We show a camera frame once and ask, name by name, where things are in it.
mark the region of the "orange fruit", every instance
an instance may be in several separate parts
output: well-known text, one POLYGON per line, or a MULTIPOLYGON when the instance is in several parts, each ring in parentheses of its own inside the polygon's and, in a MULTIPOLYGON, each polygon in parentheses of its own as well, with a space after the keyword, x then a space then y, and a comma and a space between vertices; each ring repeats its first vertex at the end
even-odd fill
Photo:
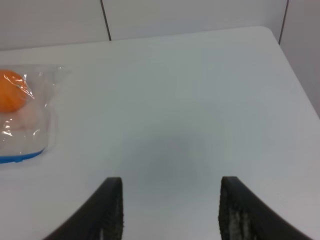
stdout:
POLYGON ((16 72, 0 69, 0 113, 15 112, 25 105, 26 81, 16 72))

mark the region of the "clear plastic bag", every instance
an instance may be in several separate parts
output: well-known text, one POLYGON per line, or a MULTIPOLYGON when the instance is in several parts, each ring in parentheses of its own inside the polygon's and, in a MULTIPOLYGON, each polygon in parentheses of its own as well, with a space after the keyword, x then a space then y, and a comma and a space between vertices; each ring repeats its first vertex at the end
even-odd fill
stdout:
POLYGON ((33 158, 48 146, 48 106, 65 74, 55 65, 0 66, 0 164, 33 158))

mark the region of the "blue rim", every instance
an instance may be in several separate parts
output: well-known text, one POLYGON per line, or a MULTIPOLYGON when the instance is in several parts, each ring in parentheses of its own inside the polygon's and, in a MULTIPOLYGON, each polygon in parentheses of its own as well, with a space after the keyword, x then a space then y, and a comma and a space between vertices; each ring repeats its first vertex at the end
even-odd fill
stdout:
POLYGON ((17 156, 0 156, 0 164, 7 164, 7 163, 19 163, 26 159, 32 159, 40 154, 43 153, 45 149, 42 149, 41 151, 25 154, 25 155, 17 155, 17 156))

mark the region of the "white table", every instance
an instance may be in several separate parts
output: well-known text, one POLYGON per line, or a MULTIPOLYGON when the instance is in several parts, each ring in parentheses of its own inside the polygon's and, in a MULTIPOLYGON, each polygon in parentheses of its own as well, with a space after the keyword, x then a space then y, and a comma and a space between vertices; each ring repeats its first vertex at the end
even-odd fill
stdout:
POLYGON ((107 177, 124 240, 217 240, 222 176, 320 239, 320 121, 263 27, 0 52, 63 64, 55 146, 0 165, 0 239, 38 240, 107 177))

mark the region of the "white wall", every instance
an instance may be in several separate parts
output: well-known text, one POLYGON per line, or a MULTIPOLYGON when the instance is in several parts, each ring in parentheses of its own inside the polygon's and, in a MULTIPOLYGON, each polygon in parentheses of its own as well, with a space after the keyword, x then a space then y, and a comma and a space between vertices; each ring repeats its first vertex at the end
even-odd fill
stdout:
POLYGON ((100 0, 1 0, 0 50, 107 39, 100 0))
POLYGON ((320 116, 319 0, 290 0, 281 47, 320 116))
POLYGON ((287 0, 103 0, 111 38, 263 25, 278 39, 287 0))

